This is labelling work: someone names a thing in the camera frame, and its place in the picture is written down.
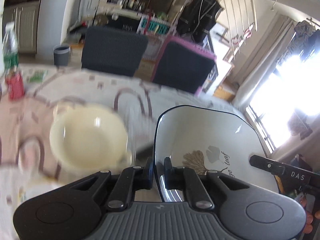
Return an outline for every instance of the ginkgo leaf print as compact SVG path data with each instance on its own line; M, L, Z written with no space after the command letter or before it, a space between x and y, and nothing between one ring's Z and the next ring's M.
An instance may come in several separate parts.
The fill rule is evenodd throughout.
M204 155L202 151L193 151L183 156L185 159L182 161L183 166L195 170L199 175L205 175L208 169L204 166Z

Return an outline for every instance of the kitchen cabinet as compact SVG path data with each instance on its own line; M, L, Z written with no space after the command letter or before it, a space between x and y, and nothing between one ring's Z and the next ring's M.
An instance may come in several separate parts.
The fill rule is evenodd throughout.
M4 8L4 0L0 0L0 26L2 24L3 19L3 8ZM2 29L0 28L0 37L2 37ZM0 75L4 70L4 63L3 63L3 56L2 56L2 49L0 49Z
M19 52L36 53L39 1L4 8L3 30L8 22L15 23Z

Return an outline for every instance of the chair backrest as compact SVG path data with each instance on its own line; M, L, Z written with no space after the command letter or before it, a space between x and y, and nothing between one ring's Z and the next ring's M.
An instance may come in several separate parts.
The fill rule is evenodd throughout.
M170 41L159 60L153 83L195 94L214 65L212 58Z
M157 68L158 68L158 65L159 65L159 62L163 56L163 53L165 51L165 48L166 46L168 45L169 42L175 42L177 44L180 44L182 46L184 46L185 48L203 56L203 57L207 57L207 58L210 58L212 59L213 61L216 61L217 60L217 56L212 53L211 51L208 51L204 48L202 48L201 46L199 46L198 44L194 44L194 43L191 43L189 41L186 41L180 37L177 37L177 36L172 36L172 35L168 35L168 37L165 39L160 51L159 51L159 54L158 54L158 57L157 57L157 60L156 60L156 64L155 64L155 67L153 69L153 73L152 73L152 76L151 76L151 81L153 81L155 75L156 75L156 71L157 71Z
M144 35L110 27L88 28L82 68L133 76L148 45Z

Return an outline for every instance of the door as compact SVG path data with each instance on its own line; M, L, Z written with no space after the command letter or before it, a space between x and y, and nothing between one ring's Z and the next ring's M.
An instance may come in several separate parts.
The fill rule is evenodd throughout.
M36 53L39 4L18 7L16 34L19 52Z
M17 8L16 7L6 7L6 8L4 8L4 10L3 10L3 18L2 18L2 35L1 35L2 40L3 40L4 35L5 35L5 26L9 22L15 22L16 21L16 13L17 13Z
M3 13L4 13L3 7L4 7L4 0L0 0L0 26L2 25L2 20L3 20ZM2 28L0 28L0 37L2 38ZM2 57L2 49L0 49L0 76L3 73L3 71L4 71L4 63L3 63L3 57Z

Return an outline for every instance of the pink chair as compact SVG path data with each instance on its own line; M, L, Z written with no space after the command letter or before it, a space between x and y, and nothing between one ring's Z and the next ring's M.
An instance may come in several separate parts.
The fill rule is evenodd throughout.
M168 47L170 50L175 49L175 53L168 51ZM216 59L214 53L197 44L168 36L160 49L151 81L193 94L199 93Z

